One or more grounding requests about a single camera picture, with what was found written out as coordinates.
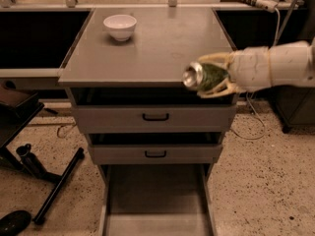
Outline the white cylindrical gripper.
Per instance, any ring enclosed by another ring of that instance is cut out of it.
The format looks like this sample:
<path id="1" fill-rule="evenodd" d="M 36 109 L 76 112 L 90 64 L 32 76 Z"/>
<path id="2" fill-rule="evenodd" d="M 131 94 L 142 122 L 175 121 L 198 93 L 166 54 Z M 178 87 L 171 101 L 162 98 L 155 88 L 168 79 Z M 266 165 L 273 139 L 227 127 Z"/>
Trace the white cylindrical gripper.
<path id="1" fill-rule="evenodd" d="M 269 49 L 248 47 L 235 52 L 219 52 L 203 55 L 201 64 L 215 64 L 228 67 L 229 79 L 224 79 L 212 89 L 197 92 L 201 98 L 217 98 L 245 91 L 254 92 L 268 89 L 271 84 Z"/>

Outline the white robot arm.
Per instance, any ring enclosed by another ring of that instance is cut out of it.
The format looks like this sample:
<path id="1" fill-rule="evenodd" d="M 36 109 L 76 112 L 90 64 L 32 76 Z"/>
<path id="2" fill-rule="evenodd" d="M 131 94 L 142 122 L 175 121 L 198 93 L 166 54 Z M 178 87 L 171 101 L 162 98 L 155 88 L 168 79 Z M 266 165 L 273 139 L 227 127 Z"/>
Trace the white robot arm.
<path id="1" fill-rule="evenodd" d="M 198 58 L 201 64 L 216 64 L 228 77 L 208 90 L 198 90 L 202 98 L 255 92 L 276 86 L 315 87 L 315 46 L 297 41 L 272 47 L 247 47 Z"/>

